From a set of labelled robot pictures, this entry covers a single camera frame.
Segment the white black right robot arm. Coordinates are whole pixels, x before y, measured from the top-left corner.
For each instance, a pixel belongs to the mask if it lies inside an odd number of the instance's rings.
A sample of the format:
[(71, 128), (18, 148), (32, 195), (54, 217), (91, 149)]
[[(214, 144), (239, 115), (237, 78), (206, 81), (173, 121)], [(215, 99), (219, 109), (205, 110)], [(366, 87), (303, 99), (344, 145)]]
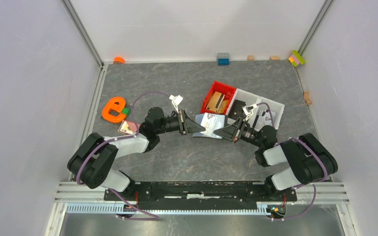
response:
[(234, 143), (242, 140), (256, 146), (255, 159), (262, 167), (281, 163), (289, 165), (266, 178), (264, 193), (271, 201), (278, 200), (289, 188), (325, 181), (338, 171), (334, 156), (312, 133), (280, 143), (273, 126), (265, 125), (255, 130), (239, 118), (231, 125), (215, 130), (214, 134)]

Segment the white VIP credit card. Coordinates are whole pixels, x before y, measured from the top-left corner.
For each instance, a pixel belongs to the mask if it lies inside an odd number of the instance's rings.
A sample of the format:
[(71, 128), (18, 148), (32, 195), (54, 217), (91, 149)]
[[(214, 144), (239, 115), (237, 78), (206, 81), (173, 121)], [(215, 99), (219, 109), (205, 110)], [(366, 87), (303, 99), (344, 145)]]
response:
[(222, 139), (222, 137), (215, 135), (213, 131), (225, 126), (225, 115), (205, 113), (200, 125), (206, 128), (205, 131), (200, 132), (203, 136)]

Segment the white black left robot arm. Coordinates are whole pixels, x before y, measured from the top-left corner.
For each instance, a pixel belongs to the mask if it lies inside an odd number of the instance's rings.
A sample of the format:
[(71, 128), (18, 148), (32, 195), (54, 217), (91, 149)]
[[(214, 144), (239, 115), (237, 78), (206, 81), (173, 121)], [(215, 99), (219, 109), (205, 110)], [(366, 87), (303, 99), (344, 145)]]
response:
[(122, 200), (130, 200), (135, 194), (134, 181), (120, 170), (113, 169), (114, 160), (135, 153), (146, 153), (160, 142), (160, 134), (179, 132), (181, 135), (205, 131), (190, 119), (184, 110), (165, 116), (159, 107), (151, 108), (138, 134), (119, 137), (103, 137), (90, 134), (67, 163), (67, 169), (76, 176), (78, 184), (90, 189), (105, 187), (116, 190)]

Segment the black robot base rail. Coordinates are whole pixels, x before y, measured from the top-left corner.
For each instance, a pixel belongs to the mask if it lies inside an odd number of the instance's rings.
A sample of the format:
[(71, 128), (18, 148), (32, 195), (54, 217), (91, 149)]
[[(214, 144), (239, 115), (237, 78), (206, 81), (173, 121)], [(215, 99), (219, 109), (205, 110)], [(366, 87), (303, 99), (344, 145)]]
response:
[(273, 191), (261, 181), (142, 181), (120, 196), (143, 210), (250, 210), (258, 202), (297, 201), (294, 190)]

